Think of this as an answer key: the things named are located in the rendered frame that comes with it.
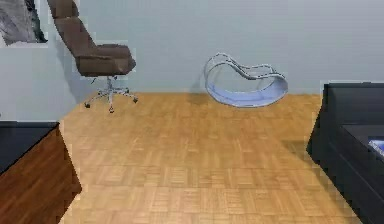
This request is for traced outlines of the blue book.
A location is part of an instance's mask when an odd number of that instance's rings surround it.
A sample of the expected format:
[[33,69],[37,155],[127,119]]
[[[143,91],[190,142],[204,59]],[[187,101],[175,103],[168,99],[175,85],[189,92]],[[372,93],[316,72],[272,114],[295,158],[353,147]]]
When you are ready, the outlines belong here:
[[370,140],[368,144],[381,156],[384,157],[384,140]]

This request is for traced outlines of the clear curved rocking chair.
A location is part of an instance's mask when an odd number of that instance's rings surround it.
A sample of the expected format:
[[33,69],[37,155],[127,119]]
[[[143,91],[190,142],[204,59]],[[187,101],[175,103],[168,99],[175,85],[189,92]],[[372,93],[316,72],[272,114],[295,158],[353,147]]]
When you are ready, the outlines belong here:
[[[262,89],[249,92],[234,92],[220,89],[213,82],[209,81],[209,75],[212,70],[222,65],[231,67],[246,80],[254,81],[271,78],[272,82]],[[264,107],[276,103],[288,93],[288,81],[286,77],[270,64],[258,64],[254,66],[242,65],[229,54],[223,52],[216,53],[206,61],[203,75],[207,93],[218,103],[232,107]]]

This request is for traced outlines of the brown wooden cabinet black top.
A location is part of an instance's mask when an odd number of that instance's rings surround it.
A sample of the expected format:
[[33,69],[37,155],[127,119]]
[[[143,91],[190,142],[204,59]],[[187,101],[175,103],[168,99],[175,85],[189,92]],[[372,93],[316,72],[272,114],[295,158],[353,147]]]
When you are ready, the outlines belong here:
[[58,224],[81,191],[57,122],[0,121],[0,224]]

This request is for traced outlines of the black sofa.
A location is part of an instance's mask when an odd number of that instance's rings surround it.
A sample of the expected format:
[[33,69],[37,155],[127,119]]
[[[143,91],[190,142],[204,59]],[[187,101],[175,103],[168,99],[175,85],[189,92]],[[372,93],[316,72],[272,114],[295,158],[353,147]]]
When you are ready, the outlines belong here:
[[384,83],[324,86],[307,152],[363,224],[384,224]]

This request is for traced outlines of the grey framed wall picture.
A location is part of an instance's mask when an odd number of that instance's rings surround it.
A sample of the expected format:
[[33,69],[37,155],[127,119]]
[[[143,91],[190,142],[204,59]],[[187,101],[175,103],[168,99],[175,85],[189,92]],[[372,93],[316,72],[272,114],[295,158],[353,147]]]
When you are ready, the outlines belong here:
[[6,46],[47,42],[35,0],[0,0],[0,37]]

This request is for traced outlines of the brown office swivel chair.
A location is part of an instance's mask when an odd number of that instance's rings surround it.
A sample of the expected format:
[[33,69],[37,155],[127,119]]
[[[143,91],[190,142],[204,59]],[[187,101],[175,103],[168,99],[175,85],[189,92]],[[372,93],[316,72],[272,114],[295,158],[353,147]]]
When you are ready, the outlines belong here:
[[136,61],[127,45],[96,44],[79,17],[75,0],[47,0],[55,28],[63,43],[75,59],[77,71],[84,77],[105,77],[107,86],[99,89],[97,95],[84,102],[85,108],[98,98],[106,97],[109,112],[114,112],[113,96],[130,97],[134,103],[138,97],[128,87],[114,87],[112,79],[128,75]]

